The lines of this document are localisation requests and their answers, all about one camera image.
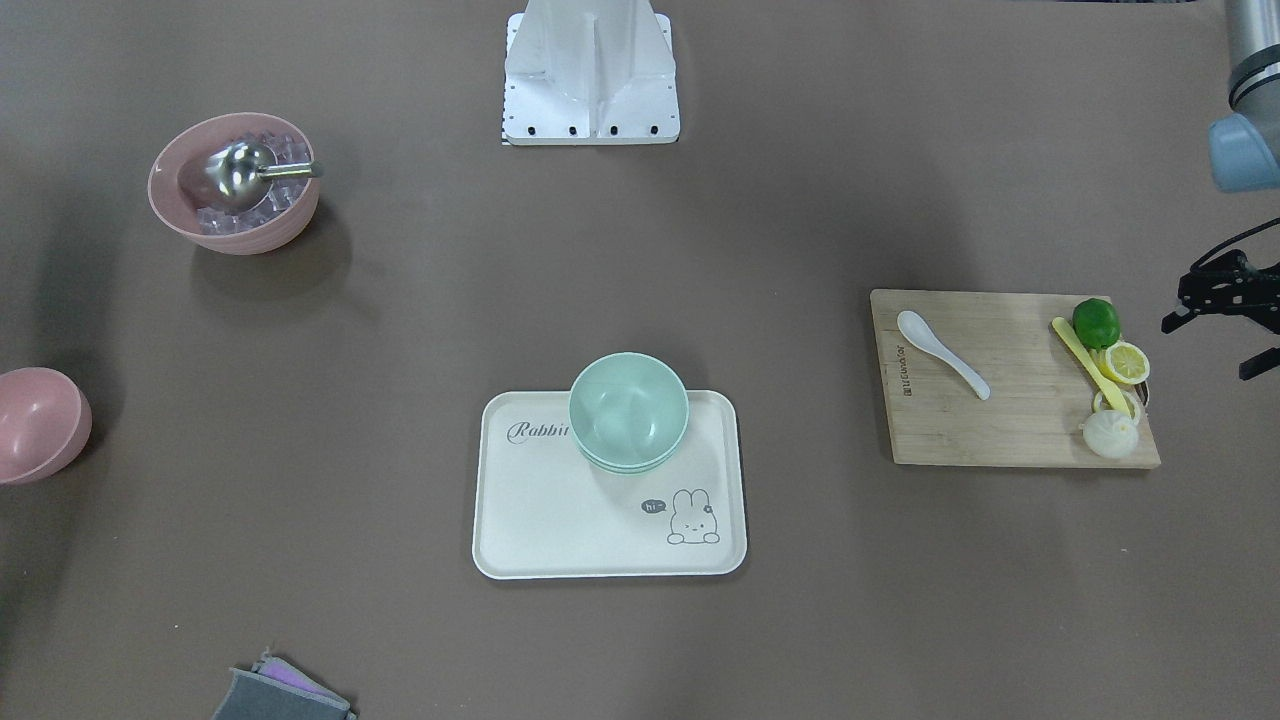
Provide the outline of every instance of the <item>wooden cutting board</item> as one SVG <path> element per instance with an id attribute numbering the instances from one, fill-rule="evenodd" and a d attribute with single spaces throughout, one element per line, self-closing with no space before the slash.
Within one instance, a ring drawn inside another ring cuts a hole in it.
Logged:
<path id="1" fill-rule="evenodd" d="M 1084 445 L 1079 425 L 1097 387 L 1050 327 L 1071 318 L 1088 295 L 872 291 L 884 409 L 893 461 L 989 468 L 1137 468 L 1160 465 L 1143 416 L 1133 455 L 1107 460 Z M 897 329 L 915 310 L 947 347 L 991 384 L 978 400 L 948 365 L 916 350 Z M 1120 310 L 1121 319 L 1124 309 Z M 1142 345 L 1140 337 L 1126 337 Z"/>

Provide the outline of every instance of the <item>empty pink bowl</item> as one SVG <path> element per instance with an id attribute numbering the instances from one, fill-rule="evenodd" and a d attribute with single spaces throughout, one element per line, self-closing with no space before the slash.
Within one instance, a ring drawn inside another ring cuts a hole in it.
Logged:
<path id="1" fill-rule="evenodd" d="M 232 234 L 205 234 L 196 220 L 197 208 L 178 187 L 178 170 L 193 158 L 207 158 L 246 132 L 292 135 L 305 142 L 315 160 L 315 147 L 302 131 L 288 120 L 262 113 L 232 113 L 207 119 L 182 132 L 160 151 L 147 176 L 147 200 L 157 218 L 201 247 L 228 255 L 256 255 L 289 242 L 311 222 L 320 201 L 320 184 L 307 179 L 293 205 L 271 220 Z"/>
<path id="2" fill-rule="evenodd" d="M 0 375 L 0 484 L 42 480 L 61 470 L 84 450 L 92 424 L 84 393 L 58 370 Z"/>

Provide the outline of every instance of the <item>green bowl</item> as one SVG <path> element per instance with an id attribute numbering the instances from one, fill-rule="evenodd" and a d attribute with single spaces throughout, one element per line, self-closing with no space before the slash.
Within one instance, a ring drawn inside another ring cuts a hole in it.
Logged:
<path id="1" fill-rule="evenodd" d="M 568 427 L 591 462 L 618 474 L 671 457 L 689 428 L 689 393 L 675 370 L 639 352 L 605 355 L 568 392 Z"/>

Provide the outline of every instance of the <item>white mounting bracket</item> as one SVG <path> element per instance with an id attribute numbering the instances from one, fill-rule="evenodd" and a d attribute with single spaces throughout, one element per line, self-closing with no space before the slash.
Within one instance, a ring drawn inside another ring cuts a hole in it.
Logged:
<path id="1" fill-rule="evenodd" d="M 654 145 L 678 137 L 671 20 L 649 0 L 529 0 L 507 20 L 504 143 Z"/>

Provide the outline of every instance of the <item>green lime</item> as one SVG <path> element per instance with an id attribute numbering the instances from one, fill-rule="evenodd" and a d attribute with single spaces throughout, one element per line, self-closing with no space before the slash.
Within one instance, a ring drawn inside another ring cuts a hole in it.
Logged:
<path id="1" fill-rule="evenodd" d="M 1085 347 L 1102 350 L 1120 340 L 1120 316 L 1114 305 L 1100 297 L 1076 305 L 1071 325 Z"/>

